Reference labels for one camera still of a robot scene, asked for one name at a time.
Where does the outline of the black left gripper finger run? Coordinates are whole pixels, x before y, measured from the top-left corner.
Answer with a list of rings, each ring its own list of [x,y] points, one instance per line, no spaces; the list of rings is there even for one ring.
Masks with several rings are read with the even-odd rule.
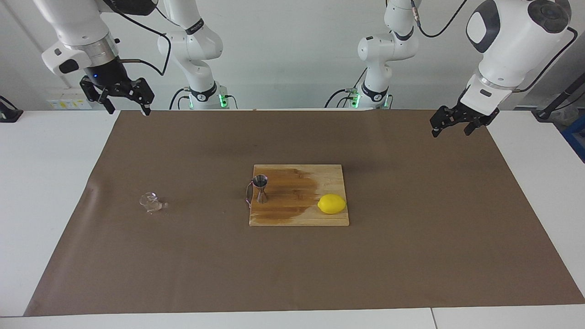
[[[484,125],[484,117],[472,117],[467,121],[468,125],[463,130],[466,136],[470,136],[476,129]]]
[[[449,108],[448,106],[439,107],[430,118],[432,136],[437,138],[443,129],[460,123],[462,117],[462,111],[457,108]]]

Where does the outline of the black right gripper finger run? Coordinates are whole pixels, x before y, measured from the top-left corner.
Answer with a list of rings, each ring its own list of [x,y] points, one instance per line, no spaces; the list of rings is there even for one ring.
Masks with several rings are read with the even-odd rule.
[[[142,114],[148,117],[155,95],[145,78],[122,82],[122,95],[140,105]]]
[[[89,77],[82,77],[82,79],[80,79],[80,87],[87,100],[90,102],[98,102],[98,104],[104,106],[108,114],[114,114],[116,109],[108,98],[109,91],[106,88],[104,88],[101,92],[98,92],[96,85],[89,79]]]

